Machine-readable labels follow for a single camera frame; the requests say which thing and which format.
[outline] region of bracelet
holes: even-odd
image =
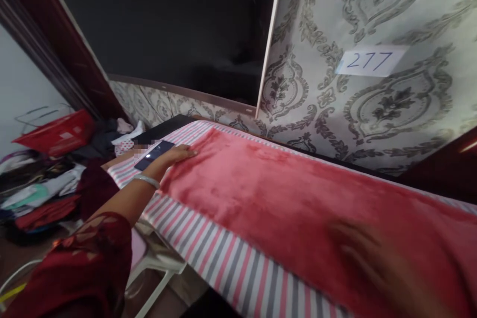
[[[148,177],[148,176],[145,176],[145,175],[142,175],[142,174],[137,174],[137,175],[134,175],[133,179],[144,180],[145,182],[148,182],[153,187],[155,187],[156,190],[159,190],[159,188],[160,188],[159,182],[155,179],[152,179],[152,178]]]

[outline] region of clothes pile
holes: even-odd
[[[5,238],[20,246],[35,244],[59,230],[61,222],[89,218],[118,191],[101,165],[114,157],[115,145],[129,145],[144,129],[142,122],[134,129],[121,118],[103,121],[88,146],[62,158],[33,150],[5,156],[0,160]]]

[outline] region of television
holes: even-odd
[[[63,0],[110,80],[256,115],[278,0]]]

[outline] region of smartphone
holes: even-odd
[[[142,158],[135,166],[137,170],[143,171],[149,164],[156,160],[160,155],[167,152],[175,144],[167,141],[162,141],[154,149],[152,149],[144,158]]]

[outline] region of pink cloth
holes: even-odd
[[[163,192],[246,240],[358,316],[394,317],[330,239],[336,216],[376,226],[459,317],[476,294],[477,218],[423,194],[211,130]],[[467,297],[466,289],[472,297]]]

